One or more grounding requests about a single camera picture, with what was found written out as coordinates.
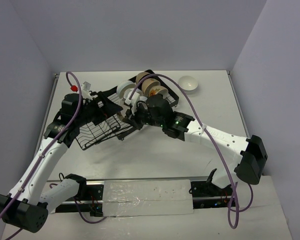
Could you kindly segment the beige floral bowl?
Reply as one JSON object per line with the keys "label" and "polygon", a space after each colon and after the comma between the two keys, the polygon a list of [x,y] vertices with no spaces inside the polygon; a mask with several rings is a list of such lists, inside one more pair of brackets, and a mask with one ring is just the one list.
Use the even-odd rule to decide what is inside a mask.
{"label": "beige floral bowl", "polygon": [[158,94],[162,95],[162,97],[165,99],[168,97],[169,90],[164,86],[156,85],[150,89],[148,96],[151,97]]}
{"label": "beige floral bowl", "polygon": [[136,75],[136,78],[135,78],[135,84],[137,85],[143,77],[145,77],[145,76],[147,76],[147,75],[149,75],[149,74],[150,74],[150,73],[147,72],[147,71],[138,73],[138,74]]}
{"label": "beige floral bowl", "polygon": [[148,97],[152,87],[160,86],[161,83],[154,78],[147,78],[142,82],[141,90],[143,95]]}

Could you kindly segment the white ribbed bowl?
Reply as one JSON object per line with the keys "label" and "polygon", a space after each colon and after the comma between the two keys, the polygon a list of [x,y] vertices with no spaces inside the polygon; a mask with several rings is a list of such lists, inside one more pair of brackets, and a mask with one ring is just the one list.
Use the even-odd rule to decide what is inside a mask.
{"label": "white ribbed bowl", "polygon": [[126,90],[134,88],[135,86],[136,84],[130,80],[123,81],[116,87],[116,94],[121,99]]}
{"label": "white ribbed bowl", "polygon": [[[127,89],[127,90],[124,92],[124,94],[123,94],[123,99],[124,99],[124,100],[127,100],[127,99],[131,96],[133,90],[134,90],[133,88]],[[141,90],[137,89],[137,90],[134,92],[133,96],[135,96],[135,95],[139,95],[139,96],[142,97],[144,94],[143,94],[143,92],[142,92]]]}

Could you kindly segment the cream floral bowl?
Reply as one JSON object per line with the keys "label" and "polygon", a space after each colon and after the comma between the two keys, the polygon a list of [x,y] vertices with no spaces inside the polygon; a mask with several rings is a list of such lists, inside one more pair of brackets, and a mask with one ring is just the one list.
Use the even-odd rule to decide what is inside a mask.
{"label": "cream floral bowl", "polygon": [[127,123],[127,116],[124,111],[120,111],[119,113],[117,113],[117,117],[121,122]]}

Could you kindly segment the white taped cover sheet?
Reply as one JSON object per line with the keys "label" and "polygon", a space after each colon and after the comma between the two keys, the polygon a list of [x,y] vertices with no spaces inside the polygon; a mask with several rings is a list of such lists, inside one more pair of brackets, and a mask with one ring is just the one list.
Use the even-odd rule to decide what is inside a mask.
{"label": "white taped cover sheet", "polygon": [[183,180],[107,181],[105,217],[189,215],[194,212],[191,182]]}

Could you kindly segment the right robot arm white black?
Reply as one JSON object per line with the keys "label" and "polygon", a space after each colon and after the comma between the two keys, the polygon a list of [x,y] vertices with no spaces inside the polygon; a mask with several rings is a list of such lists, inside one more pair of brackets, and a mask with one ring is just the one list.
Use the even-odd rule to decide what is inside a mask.
{"label": "right robot arm white black", "polygon": [[257,136],[237,136],[206,124],[188,114],[174,111],[162,95],[153,95],[146,102],[133,95],[124,101],[130,110],[127,117],[136,126],[154,126],[170,138],[215,149],[223,169],[212,172],[207,183],[208,192],[219,195],[227,186],[241,181],[258,185],[268,154],[263,140]]}

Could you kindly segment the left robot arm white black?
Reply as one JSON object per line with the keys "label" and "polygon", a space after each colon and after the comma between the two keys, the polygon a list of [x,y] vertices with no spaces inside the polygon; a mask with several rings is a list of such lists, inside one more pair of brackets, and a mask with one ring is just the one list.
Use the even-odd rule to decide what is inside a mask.
{"label": "left robot arm white black", "polygon": [[67,94],[61,108],[44,132],[40,148],[19,182],[7,195],[0,194],[0,219],[31,233],[38,232],[48,214],[69,198],[83,199],[88,193],[86,178],[69,174],[43,193],[43,188],[58,161],[88,123],[100,124],[122,111],[102,92],[96,98],[83,99]]}

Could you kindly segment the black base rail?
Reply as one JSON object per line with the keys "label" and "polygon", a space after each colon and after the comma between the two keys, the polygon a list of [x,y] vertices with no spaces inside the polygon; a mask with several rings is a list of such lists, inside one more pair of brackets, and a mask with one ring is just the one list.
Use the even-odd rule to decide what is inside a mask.
{"label": "black base rail", "polygon": [[88,185],[80,200],[68,199],[56,213],[81,211],[90,217],[190,215],[199,208],[225,208],[233,192],[206,180],[107,181]]}

